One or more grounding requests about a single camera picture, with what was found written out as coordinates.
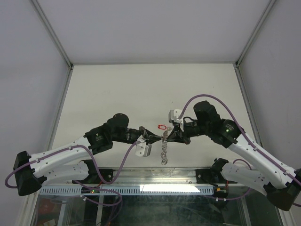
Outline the aluminium mounting rail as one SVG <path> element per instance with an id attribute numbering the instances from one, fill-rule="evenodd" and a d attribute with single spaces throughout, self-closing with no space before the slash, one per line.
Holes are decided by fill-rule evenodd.
<path id="1" fill-rule="evenodd" d="M 114 179 L 114 186 L 134 186 L 144 184 L 206 184 L 202 176 L 208 167 L 124 167 L 117 176 L 118 168 L 100 167 L 105 178 Z"/>

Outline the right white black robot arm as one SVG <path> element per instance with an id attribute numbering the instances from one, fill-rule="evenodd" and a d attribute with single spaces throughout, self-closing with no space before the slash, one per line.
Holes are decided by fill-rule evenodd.
<path id="1" fill-rule="evenodd" d="M 275 207 L 288 211 L 301 191 L 301 171 L 294 169 L 267 152 L 252 140 L 233 120 L 222 119 L 208 101 L 193 107 L 195 120 L 186 122 L 182 110 L 169 112 L 174 128 L 168 142 L 190 144 L 192 137 L 207 136 L 214 143 L 243 157 L 256 170 L 245 169 L 219 158 L 210 168 L 215 182 L 228 181 L 243 184 L 265 195 Z"/>

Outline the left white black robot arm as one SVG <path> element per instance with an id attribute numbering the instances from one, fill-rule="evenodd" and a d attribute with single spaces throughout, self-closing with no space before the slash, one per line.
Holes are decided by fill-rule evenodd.
<path id="1" fill-rule="evenodd" d="M 13 175 L 19 196 L 30 195 L 43 186 L 68 180 L 98 179 L 98 170 L 92 156 L 110 150 L 114 142 L 130 144 L 136 154 L 147 157 L 151 145 L 161 137 L 140 126 L 128 128 L 129 118 L 122 113 L 114 115 L 102 126 L 91 129 L 79 139 L 60 148 L 42 153 L 19 152 L 13 166 Z"/>

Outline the red key tag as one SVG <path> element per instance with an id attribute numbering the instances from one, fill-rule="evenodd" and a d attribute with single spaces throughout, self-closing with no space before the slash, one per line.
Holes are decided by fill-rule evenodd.
<path id="1" fill-rule="evenodd" d="M 167 130 L 167 126 L 160 124 L 160 125 L 158 125 L 158 129 L 160 129 L 160 130 Z"/>

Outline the metal disc with key rings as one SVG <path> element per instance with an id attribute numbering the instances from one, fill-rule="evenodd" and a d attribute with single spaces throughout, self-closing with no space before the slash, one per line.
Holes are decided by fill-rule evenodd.
<path id="1" fill-rule="evenodd" d="M 165 130 L 163 132 L 162 136 L 162 147 L 161 147 L 161 164 L 166 165 L 168 163 L 168 158 L 167 158 L 167 138 L 168 138 L 168 130 Z"/>

